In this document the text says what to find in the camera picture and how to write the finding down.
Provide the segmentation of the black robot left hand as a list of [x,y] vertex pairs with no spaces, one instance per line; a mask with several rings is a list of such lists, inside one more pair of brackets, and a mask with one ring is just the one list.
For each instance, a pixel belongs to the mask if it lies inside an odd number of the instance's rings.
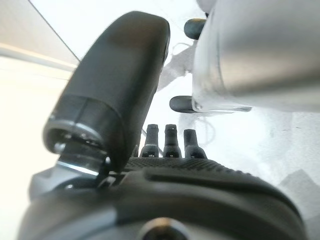
[[132,11],[88,50],[43,129],[59,158],[36,173],[20,240],[305,240],[271,184],[207,158],[193,129],[141,131],[168,54],[169,23]]

